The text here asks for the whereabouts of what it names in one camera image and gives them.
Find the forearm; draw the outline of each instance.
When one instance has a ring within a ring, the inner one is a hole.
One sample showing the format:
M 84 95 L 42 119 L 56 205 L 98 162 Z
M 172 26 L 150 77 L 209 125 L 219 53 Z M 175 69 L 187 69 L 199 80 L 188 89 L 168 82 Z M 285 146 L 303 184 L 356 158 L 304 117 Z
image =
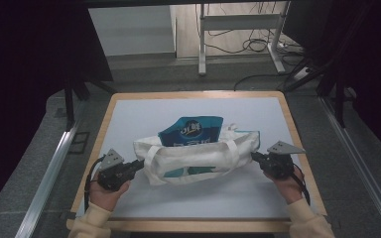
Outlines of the forearm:
M 287 210 L 292 220 L 292 238 L 334 237 L 330 225 L 323 216 L 314 214 L 305 199 L 291 203 Z
M 110 215 L 110 211 L 90 203 L 85 214 L 74 221 L 68 237 L 110 237 L 110 229 L 104 227 Z

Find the wooden table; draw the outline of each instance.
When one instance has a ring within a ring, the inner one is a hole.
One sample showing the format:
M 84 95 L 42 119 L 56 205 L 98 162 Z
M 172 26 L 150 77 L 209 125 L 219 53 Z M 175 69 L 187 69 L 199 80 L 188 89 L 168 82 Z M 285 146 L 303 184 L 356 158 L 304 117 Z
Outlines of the wooden table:
M 292 119 L 286 99 L 278 91 L 196 91 L 196 92 L 152 92 L 152 93 L 117 93 L 111 98 L 106 114 L 100 127 L 96 142 L 92 149 L 89 162 L 85 169 L 81 184 L 71 208 L 76 213 L 83 198 L 84 181 L 91 165 L 99 158 L 104 138 L 110 124 L 113 110 L 118 100 L 140 99 L 195 99 L 195 98 L 263 98 L 275 97 L 279 100 L 288 129 L 297 147 L 303 147 L 295 123 Z M 317 213 L 326 215 L 318 188 L 312 174 L 306 155 L 299 155 L 305 179 L 309 185 L 311 199 L 316 205 Z M 70 229 L 73 220 L 69 219 L 66 226 Z M 129 232 L 288 232 L 290 220 L 287 219 L 126 219 L 110 218 L 107 225 L 116 231 Z

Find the person's left hand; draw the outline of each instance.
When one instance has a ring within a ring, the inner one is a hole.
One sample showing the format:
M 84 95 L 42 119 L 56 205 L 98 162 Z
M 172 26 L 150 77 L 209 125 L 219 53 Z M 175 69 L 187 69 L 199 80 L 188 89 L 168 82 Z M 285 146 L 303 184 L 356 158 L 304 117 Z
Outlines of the person's left hand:
M 95 174 L 94 179 L 92 180 L 89 188 L 89 201 L 105 210 L 113 211 L 114 207 L 116 206 L 117 200 L 123 193 L 125 193 L 125 191 L 128 190 L 131 181 L 128 180 L 125 183 L 123 183 L 120 186 L 119 190 L 111 191 L 106 190 L 102 186 L 100 186 L 97 180 L 98 173 Z

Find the white desk frame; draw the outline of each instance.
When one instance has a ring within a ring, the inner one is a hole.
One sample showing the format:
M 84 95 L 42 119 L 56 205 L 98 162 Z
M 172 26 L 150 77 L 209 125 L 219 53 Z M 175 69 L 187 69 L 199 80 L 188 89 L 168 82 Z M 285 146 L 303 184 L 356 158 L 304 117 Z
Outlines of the white desk frame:
M 280 14 L 205 16 L 204 4 L 200 4 L 199 14 L 199 75 L 206 75 L 205 32 L 224 30 L 275 29 L 274 39 L 268 43 L 268 51 L 278 73 L 285 73 L 277 54 L 277 44 L 283 30 L 290 1 L 286 1 Z

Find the hand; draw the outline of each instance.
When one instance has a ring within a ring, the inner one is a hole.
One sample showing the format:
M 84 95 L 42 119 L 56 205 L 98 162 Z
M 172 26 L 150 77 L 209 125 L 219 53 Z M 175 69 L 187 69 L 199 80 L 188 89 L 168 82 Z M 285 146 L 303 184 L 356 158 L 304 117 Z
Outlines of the hand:
M 89 188 L 89 201 L 105 210 L 113 211 L 117 200 L 123 193 L 125 193 L 125 191 L 128 190 L 131 181 L 128 180 L 123 183 L 117 191 L 110 191 L 100 186 L 97 180 L 98 173 L 95 173 L 94 179 L 92 180 Z
M 291 204 L 295 201 L 298 201 L 302 199 L 302 188 L 296 183 L 296 181 L 289 177 L 286 179 L 274 179 L 270 177 L 269 175 L 264 175 L 274 182 L 275 186 L 277 187 L 280 194 L 286 199 L 287 204 Z M 304 175 L 302 172 L 295 167 L 295 175 L 300 179 L 303 180 Z

